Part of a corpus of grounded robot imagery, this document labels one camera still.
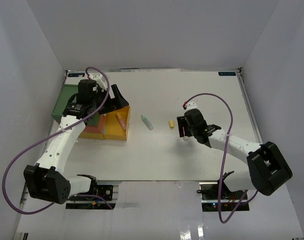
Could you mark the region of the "yellow highlighter cap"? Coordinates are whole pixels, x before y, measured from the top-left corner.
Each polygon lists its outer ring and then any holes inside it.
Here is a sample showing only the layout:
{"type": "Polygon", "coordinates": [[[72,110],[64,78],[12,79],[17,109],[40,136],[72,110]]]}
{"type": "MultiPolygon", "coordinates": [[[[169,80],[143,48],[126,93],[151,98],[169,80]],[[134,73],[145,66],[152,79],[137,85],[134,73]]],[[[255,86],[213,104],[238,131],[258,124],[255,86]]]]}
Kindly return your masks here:
{"type": "Polygon", "coordinates": [[[170,128],[174,128],[174,127],[175,127],[175,124],[174,124],[174,121],[173,121],[173,120],[170,120],[170,121],[168,122],[168,124],[169,124],[169,127],[170,127],[170,128]]]}

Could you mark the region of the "blue table label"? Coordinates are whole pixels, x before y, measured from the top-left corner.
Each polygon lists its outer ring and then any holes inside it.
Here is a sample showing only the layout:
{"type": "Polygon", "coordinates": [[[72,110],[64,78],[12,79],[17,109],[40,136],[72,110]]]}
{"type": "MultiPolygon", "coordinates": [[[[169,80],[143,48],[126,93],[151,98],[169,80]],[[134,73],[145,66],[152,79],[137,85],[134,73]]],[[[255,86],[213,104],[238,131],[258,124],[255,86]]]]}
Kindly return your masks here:
{"type": "Polygon", "coordinates": [[[67,75],[68,78],[84,78],[85,77],[85,73],[69,73],[67,75]]]}
{"type": "Polygon", "coordinates": [[[236,73],[233,71],[219,71],[218,75],[222,77],[227,77],[227,76],[236,76],[236,73]]]}

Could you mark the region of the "red drawer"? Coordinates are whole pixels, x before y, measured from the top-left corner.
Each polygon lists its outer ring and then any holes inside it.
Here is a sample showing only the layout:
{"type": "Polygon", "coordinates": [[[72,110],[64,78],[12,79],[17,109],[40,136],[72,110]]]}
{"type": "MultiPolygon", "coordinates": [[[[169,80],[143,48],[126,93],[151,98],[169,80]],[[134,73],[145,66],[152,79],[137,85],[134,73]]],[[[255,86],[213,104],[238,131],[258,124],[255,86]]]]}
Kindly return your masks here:
{"type": "Polygon", "coordinates": [[[91,118],[87,123],[84,132],[91,134],[102,134],[104,131],[106,121],[106,115],[95,115],[94,118],[91,118]]]}

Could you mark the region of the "yellow drawer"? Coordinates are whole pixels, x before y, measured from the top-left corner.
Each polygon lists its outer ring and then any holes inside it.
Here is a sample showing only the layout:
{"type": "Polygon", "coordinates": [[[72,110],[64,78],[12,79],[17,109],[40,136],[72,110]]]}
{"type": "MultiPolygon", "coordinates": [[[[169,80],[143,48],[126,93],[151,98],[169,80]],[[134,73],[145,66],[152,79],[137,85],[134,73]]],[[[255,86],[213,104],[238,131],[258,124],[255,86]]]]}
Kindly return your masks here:
{"type": "Polygon", "coordinates": [[[126,141],[128,137],[129,131],[129,120],[130,120],[131,108],[130,106],[126,106],[122,109],[105,113],[106,120],[104,124],[103,133],[95,134],[83,132],[80,134],[80,138],[85,139],[94,139],[94,140],[118,140],[118,141],[126,141]],[[119,124],[119,121],[116,117],[116,113],[120,113],[122,118],[126,123],[126,131],[123,131],[122,127],[119,124]]]}

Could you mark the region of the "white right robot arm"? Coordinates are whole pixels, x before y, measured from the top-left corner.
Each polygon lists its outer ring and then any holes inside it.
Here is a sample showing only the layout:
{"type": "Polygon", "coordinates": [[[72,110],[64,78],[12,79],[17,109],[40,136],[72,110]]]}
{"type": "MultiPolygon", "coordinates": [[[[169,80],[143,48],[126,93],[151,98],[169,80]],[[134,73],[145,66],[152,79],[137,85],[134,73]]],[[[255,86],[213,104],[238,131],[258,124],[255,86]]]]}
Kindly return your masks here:
{"type": "Polygon", "coordinates": [[[270,196],[293,176],[278,146],[268,141],[251,142],[227,134],[220,126],[207,124],[202,113],[194,108],[177,117],[179,136],[194,137],[202,145],[221,150],[245,163],[247,170],[223,175],[218,195],[228,200],[236,191],[257,190],[270,196]]]}

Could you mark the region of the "orange cap highlighter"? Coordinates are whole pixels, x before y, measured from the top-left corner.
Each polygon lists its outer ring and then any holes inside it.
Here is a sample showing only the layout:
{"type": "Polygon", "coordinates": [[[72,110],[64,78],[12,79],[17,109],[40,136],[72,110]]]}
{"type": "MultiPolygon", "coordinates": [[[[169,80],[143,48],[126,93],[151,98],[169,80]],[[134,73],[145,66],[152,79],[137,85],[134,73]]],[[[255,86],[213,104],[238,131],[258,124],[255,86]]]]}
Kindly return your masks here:
{"type": "Polygon", "coordinates": [[[126,131],[127,125],[126,125],[126,122],[124,121],[123,117],[121,116],[121,114],[119,112],[117,112],[115,115],[116,115],[116,118],[117,118],[122,130],[126,131]]]}

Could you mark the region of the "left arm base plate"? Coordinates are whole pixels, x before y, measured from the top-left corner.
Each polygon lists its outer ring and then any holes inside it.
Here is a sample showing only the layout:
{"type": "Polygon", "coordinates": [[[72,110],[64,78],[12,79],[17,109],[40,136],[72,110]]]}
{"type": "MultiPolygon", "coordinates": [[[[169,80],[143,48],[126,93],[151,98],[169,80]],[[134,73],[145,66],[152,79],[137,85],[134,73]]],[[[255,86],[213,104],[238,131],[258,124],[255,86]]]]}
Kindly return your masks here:
{"type": "Polygon", "coordinates": [[[92,192],[95,196],[87,196],[90,192],[71,196],[65,208],[68,210],[113,210],[117,203],[118,192],[117,184],[98,183],[96,190],[92,192]]]}

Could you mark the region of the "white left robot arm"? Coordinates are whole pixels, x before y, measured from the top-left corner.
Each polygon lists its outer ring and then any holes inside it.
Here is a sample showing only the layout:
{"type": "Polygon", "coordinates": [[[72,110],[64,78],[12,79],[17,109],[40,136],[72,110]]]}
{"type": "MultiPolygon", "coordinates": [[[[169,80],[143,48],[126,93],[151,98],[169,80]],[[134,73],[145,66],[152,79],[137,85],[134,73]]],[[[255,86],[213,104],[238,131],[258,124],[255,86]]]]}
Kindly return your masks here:
{"type": "Polygon", "coordinates": [[[95,114],[108,114],[129,106],[116,84],[108,87],[97,80],[82,79],[77,93],[66,102],[57,135],[34,165],[23,171],[29,195],[51,203],[63,204],[69,197],[82,194],[91,200],[97,196],[98,187],[94,176],[78,174],[66,179],[63,175],[66,162],[80,134],[85,130],[88,119],[95,114]]]}

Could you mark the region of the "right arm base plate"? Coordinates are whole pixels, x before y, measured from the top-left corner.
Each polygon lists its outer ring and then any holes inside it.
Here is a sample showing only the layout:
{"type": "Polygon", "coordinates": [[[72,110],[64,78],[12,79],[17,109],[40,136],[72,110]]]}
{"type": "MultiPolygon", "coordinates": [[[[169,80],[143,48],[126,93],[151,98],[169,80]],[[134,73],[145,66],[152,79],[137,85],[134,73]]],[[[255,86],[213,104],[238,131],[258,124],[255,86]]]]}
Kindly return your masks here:
{"type": "MultiPolygon", "coordinates": [[[[218,190],[217,182],[201,182],[196,191],[200,194],[203,212],[218,212],[218,190]]],[[[231,212],[240,201],[244,192],[242,190],[228,192],[224,187],[221,193],[221,211],[231,212]]]]}

